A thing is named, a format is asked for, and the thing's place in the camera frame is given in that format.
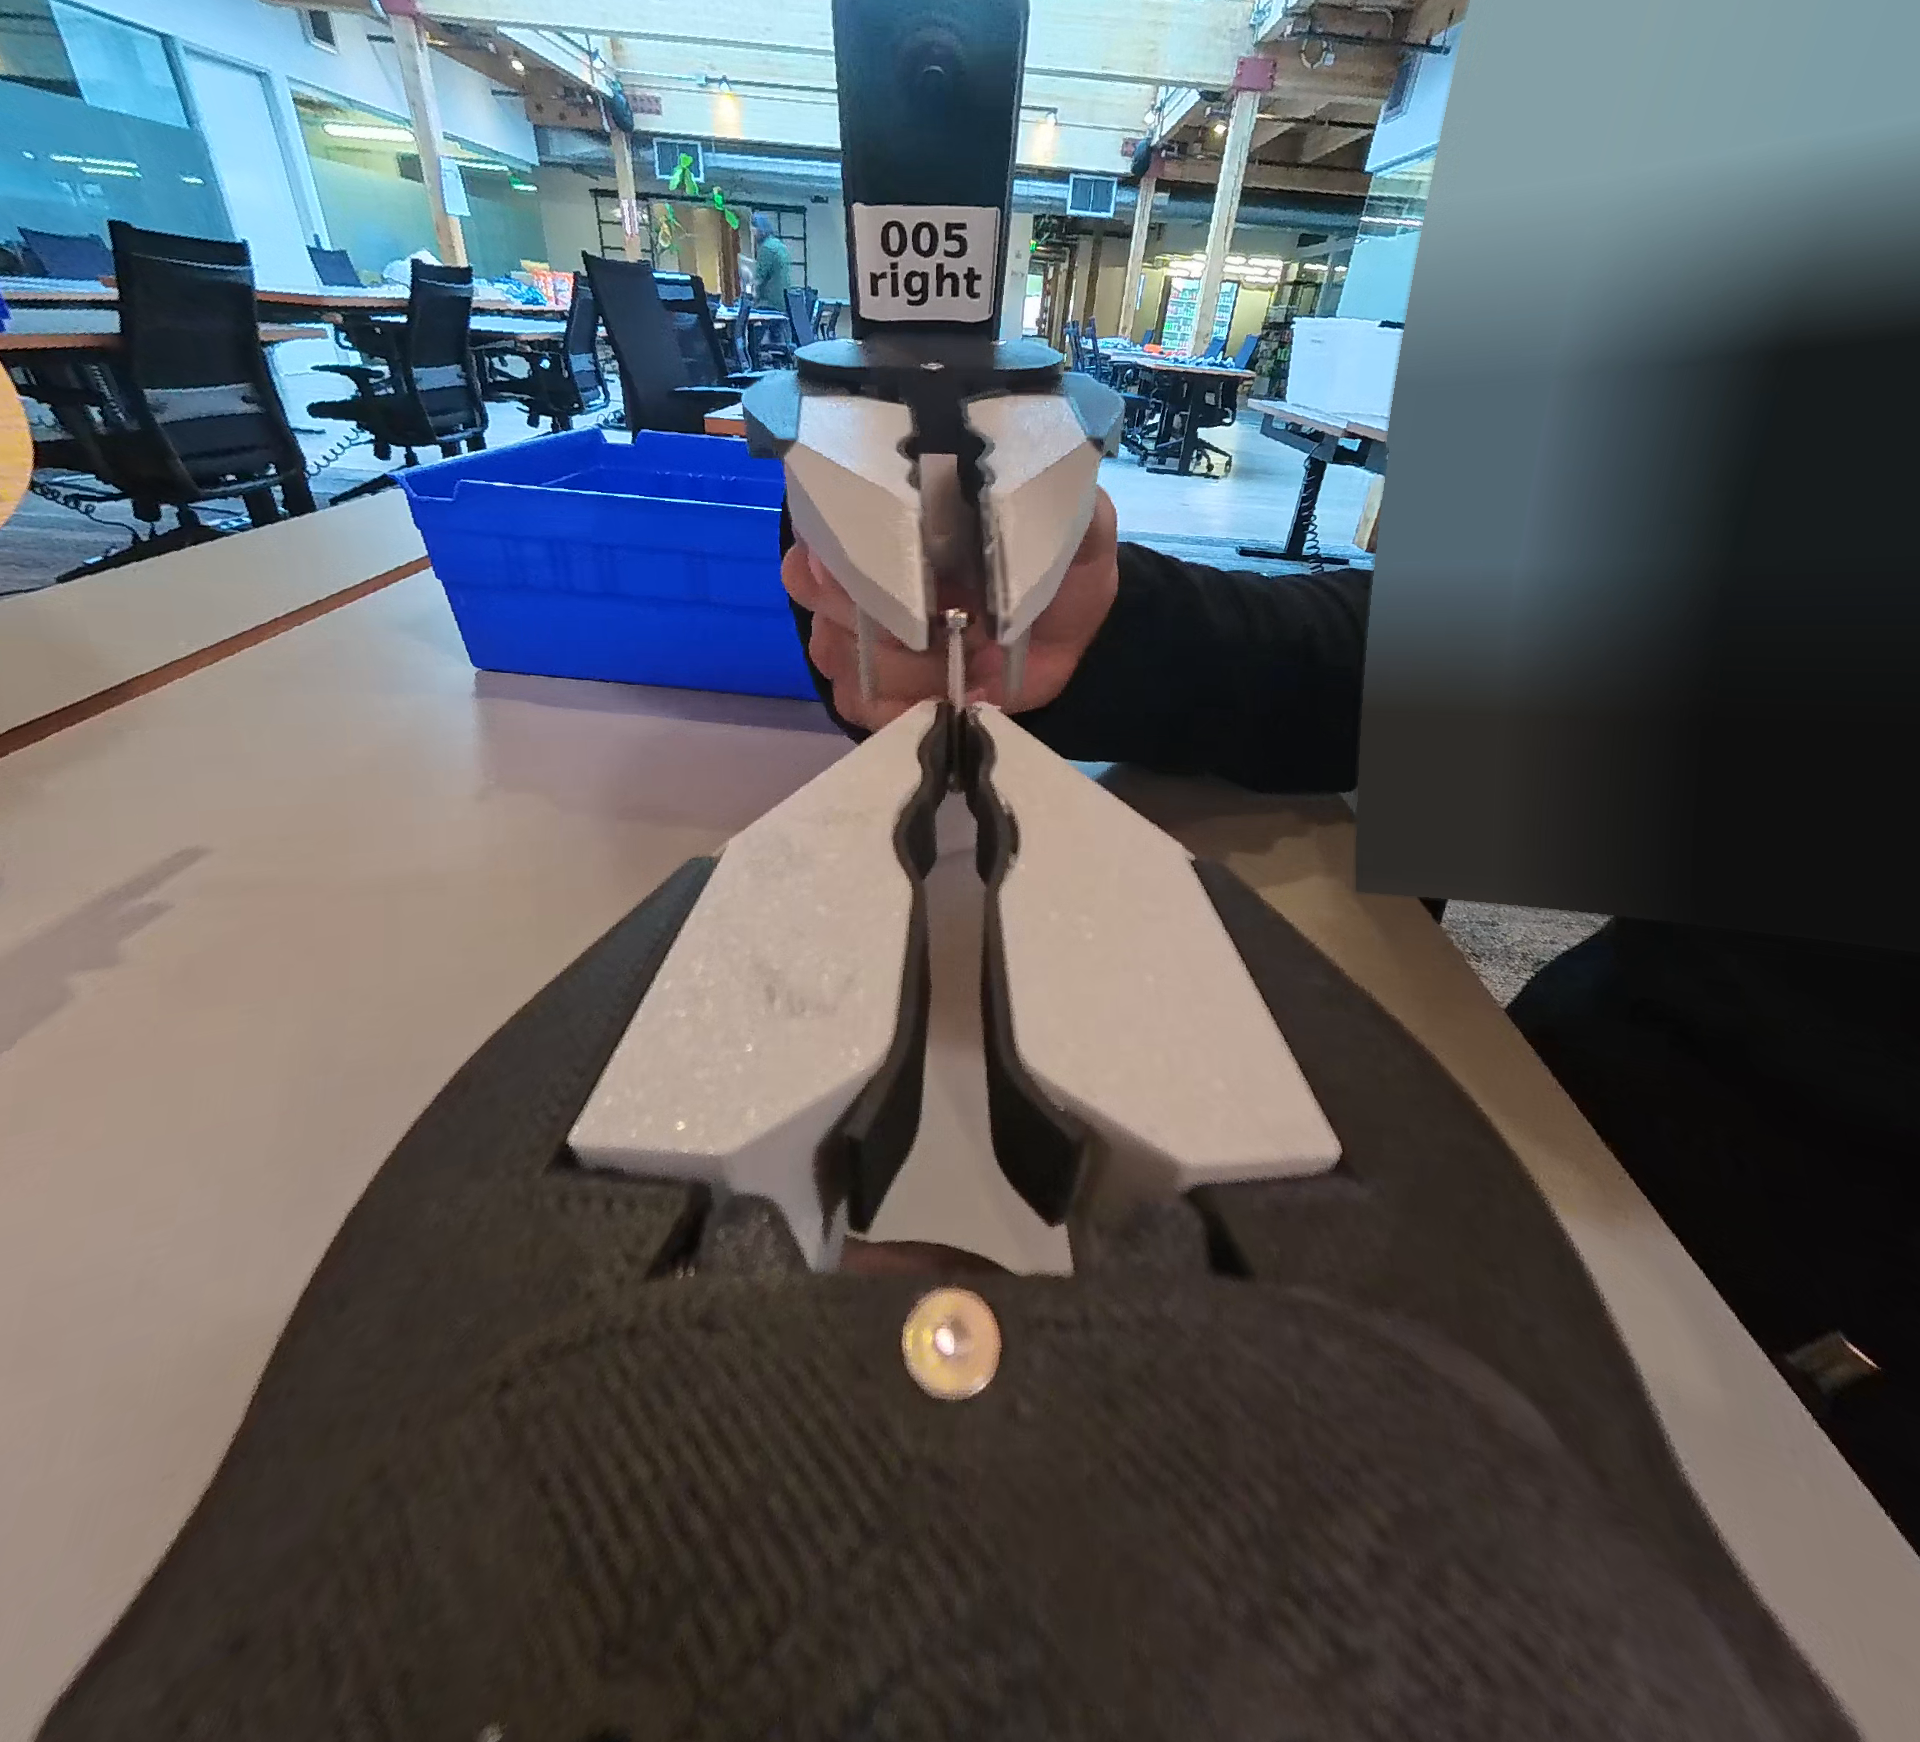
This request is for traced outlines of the wooden top office desk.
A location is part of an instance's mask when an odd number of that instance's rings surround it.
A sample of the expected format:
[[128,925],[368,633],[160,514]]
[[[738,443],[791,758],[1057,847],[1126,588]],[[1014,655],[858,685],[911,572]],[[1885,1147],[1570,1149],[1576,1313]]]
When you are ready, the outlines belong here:
[[[1305,457],[1303,481],[1285,542],[1239,543],[1236,555],[1246,561],[1282,564],[1288,570],[1307,570],[1312,573],[1347,570],[1359,566],[1362,559],[1370,559],[1388,462],[1387,426],[1329,410],[1277,402],[1262,414],[1262,434],[1296,449]],[[1366,473],[1368,483],[1354,542],[1329,548],[1319,539],[1316,510],[1324,478],[1334,466]]]
[[313,323],[272,323],[255,306],[219,285],[187,298],[166,295],[168,306],[127,298],[109,285],[73,285],[61,280],[4,279],[2,295],[9,321],[2,334],[4,360],[33,356],[120,356],[127,328],[150,338],[176,336],[210,340],[249,332],[262,343],[325,340],[327,327]]
[[1120,446],[1149,473],[1222,481],[1230,452],[1207,437],[1236,422],[1254,372],[1222,362],[1167,357],[1104,341],[1099,377],[1122,393]]

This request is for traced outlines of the green wall decoration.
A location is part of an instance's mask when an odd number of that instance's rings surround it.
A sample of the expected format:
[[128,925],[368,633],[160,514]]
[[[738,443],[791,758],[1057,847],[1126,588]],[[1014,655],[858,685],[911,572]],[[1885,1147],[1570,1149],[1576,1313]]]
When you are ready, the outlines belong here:
[[672,245],[684,232],[684,218],[674,207],[698,205],[714,210],[728,228],[738,230],[741,217],[726,190],[706,177],[704,144],[690,139],[654,137],[651,141],[654,177],[664,185],[658,215],[653,226],[661,247]]

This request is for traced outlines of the black office chair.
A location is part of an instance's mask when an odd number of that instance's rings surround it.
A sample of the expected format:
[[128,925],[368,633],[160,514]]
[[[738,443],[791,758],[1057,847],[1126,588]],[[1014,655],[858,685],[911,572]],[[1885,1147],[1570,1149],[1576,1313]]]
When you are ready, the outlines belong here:
[[262,338],[250,250],[109,221],[127,434],[109,459],[140,520],[238,499],[255,528],[316,511],[307,455]]
[[560,338],[517,338],[509,364],[515,373],[504,386],[522,405],[525,426],[569,432],[577,423],[612,405],[612,392],[598,354],[601,314],[587,271],[571,279]]
[[704,434],[708,414],[737,405],[759,373],[734,370],[697,274],[661,276],[651,263],[585,256],[608,334],[633,434]]
[[485,447],[487,410],[471,354],[469,267],[412,263],[400,314],[349,313],[338,328],[358,360],[323,364],[320,373],[346,377],[351,393],[316,400],[307,414],[365,436],[380,462],[406,468],[423,449],[444,459]]

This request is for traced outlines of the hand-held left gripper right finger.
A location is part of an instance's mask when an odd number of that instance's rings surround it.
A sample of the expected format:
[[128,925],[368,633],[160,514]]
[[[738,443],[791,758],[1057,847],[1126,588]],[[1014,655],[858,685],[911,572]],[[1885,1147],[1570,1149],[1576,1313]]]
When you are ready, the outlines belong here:
[[1065,1218],[1321,1177],[1340,1139],[1187,847],[1001,711],[967,712],[986,802],[959,844],[959,1247],[1065,1274],[995,1153],[990,1049],[1065,1130]]

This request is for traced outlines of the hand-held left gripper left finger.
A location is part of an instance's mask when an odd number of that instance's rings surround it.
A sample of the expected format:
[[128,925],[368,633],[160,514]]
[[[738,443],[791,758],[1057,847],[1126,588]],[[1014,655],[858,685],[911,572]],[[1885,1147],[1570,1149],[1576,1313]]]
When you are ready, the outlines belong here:
[[950,706],[924,702],[732,836],[571,1126],[575,1160],[764,1201],[812,1271],[834,1268],[924,1122],[948,792]]

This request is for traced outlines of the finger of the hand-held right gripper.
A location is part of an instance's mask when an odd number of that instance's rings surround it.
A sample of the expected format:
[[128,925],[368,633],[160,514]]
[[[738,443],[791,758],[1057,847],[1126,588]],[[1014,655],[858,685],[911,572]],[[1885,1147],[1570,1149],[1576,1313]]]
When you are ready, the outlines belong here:
[[942,577],[911,411],[870,396],[803,396],[783,457],[783,585],[830,712],[878,731],[954,696],[962,585]]
[[1033,628],[1091,523],[1101,449],[1072,396],[984,396],[967,405],[982,437],[976,496],[979,591],[1001,650],[1003,692],[1020,702]]

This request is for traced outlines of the blue plastic bin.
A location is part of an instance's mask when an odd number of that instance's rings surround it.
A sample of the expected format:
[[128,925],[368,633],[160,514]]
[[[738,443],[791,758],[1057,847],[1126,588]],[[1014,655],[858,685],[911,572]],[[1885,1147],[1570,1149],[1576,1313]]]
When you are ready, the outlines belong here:
[[577,429],[400,485],[476,671],[814,699],[780,463],[745,440]]

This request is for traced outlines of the person's right hand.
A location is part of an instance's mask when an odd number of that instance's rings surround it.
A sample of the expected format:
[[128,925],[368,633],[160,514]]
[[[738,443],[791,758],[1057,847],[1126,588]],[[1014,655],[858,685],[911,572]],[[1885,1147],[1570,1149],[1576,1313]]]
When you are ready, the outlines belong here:
[[[877,733],[924,701],[951,696],[950,652],[940,643],[928,650],[911,650],[877,624],[863,636],[852,597],[827,572],[817,551],[792,537],[788,520],[780,522],[780,543],[780,584],[814,687],[849,734]],[[1014,714],[1059,701],[1108,621],[1118,591],[1115,510],[1105,491],[1097,489],[1089,529],[1051,604],[1027,636],[1020,680],[1010,676],[1003,649],[973,621],[962,639],[964,699]]]

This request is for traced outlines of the person's right forearm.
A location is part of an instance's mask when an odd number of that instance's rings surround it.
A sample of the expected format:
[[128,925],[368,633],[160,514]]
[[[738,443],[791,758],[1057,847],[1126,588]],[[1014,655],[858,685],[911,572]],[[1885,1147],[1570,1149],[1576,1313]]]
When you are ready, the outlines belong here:
[[1228,572],[1122,542],[1108,618],[1022,725],[1078,761],[1262,794],[1354,792],[1372,581]]

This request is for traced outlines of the white storage box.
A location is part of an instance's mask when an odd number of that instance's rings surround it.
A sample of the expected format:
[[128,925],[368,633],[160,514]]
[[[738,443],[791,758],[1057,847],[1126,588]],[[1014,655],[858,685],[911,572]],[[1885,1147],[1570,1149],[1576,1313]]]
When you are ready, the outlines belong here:
[[1345,423],[1387,429],[1404,324],[1357,316],[1296,316],[1285,402]]

